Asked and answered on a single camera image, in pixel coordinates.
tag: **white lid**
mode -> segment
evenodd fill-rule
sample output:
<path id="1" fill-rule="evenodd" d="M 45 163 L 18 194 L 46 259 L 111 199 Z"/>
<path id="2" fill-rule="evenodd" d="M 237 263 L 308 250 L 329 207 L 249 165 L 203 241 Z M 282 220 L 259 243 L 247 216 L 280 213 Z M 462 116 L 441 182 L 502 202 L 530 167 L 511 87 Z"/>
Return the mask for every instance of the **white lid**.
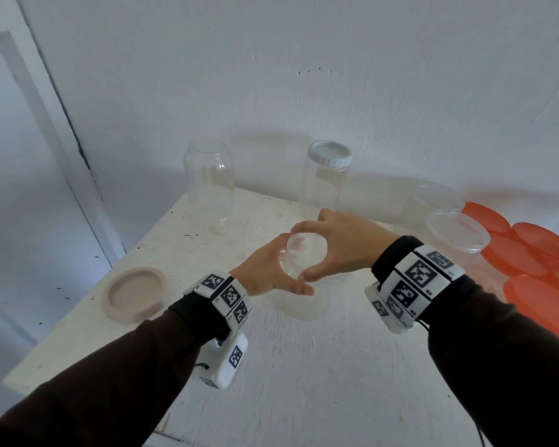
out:
<path id="1" fill-rule="evenodd" d="M 423 182 L 414 188 L 412 196 L 433 210 L 461 211 L 466 204 L 460 193 L 440 183 Z"/>
<path id="2" fill-rule="evenodd" d="M 315 141 L 309 146 L 307 156 L 315 164 L 327 168 L 341 168 L 352 163 L 352 151 L 335 141 Z"/>
<path id="3" fill-rule="evenodd" d="M 285 247 L 285 261 L 299 275 L 327 255 L 327 240 L 317 233 L 295 233 Z"/>
<path id="4" fill-rule="evenodd" d="M 427 229 L 437 240 L 464 253 L 479 253 L 491 241 L 478 221 L 459 211 L 435 210 L 427 219 Z"/>

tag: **right hand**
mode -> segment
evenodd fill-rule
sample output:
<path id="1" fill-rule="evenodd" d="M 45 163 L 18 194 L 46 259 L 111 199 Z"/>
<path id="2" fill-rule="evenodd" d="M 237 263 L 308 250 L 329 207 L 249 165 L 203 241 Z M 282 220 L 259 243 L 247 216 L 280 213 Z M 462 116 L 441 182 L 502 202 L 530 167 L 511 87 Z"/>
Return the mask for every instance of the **right hand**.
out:
<path id="1" fill-rule="evenodd" d="M 398 234 L 373 221 L 329 209 L 320 211 L 319 221 L 294 225 L 291 233 L 318 233 L 327 240 L 327 255 L 298 276 L 301 282 L 315 282 L 332 274 L 371 268 L 399 238 Z"/>

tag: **door frame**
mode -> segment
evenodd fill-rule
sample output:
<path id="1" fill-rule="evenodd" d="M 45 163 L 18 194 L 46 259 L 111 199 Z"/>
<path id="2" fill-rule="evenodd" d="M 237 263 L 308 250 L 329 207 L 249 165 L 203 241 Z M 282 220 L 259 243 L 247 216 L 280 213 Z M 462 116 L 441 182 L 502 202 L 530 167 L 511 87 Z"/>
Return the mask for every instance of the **door frame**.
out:
<path id="1" fill-rule="evenodd" d="M 0 0 L 0 54 L 113 267 L 126 251 L 16 0 Z"/>

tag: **hand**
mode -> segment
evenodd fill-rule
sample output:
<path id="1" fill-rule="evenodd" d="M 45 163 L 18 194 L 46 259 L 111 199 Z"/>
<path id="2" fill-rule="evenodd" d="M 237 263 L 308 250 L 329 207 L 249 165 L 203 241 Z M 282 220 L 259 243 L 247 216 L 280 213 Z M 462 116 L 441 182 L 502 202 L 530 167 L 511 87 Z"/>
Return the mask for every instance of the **hand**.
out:
<path id="1" fill-rule="evenodd" d="M 249 295 L 261 295 L 275 288 L 297 295 L 312 296 L 315 293 L 310 285 L 288 276 L 279 264 L 280 251 L 285 249 L 289 238 L 289 233 L 282 233 L 265 246 L 257 249 L 241 265 L 230 272 Z"/>
<path id="2" fill-rule="evenodd" d="M 301 282 L 371 268 L 383 251 L 399 238 L 373 221 L 329 209 L 320 211 L 319 221 L 303 221 L 294 225 L 291 232 L 318 233 L 327 240 L 327 255 L 298 276 Z"/>

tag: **table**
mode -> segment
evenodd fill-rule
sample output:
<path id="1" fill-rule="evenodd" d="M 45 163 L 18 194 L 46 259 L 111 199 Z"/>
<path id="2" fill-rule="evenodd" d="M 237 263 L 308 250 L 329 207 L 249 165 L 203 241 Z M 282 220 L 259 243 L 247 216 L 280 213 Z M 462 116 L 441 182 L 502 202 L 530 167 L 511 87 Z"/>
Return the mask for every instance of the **table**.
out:
<path id="1" fill-rule="evenodd" d="M 301 220 L 294 202 L 236 189 L 223 235 L 194 221 L 183 196 L 139 244 L 8 375 L 23 394 L 136 324 L 110 321 L 101 294 L 113 277 L 153 266 L 171 298 L 211 269 L 230 270 Z M 217 391 L 191 379 L 157 431 L 180 445 L 479 446 L 473 421 L 439 375 L 417 327 L 391 334 L 363 293 L 369 270 L 348 276 L 341 299 L 314 322 L 277 313 L 257 297 L 234 381 Z"/>

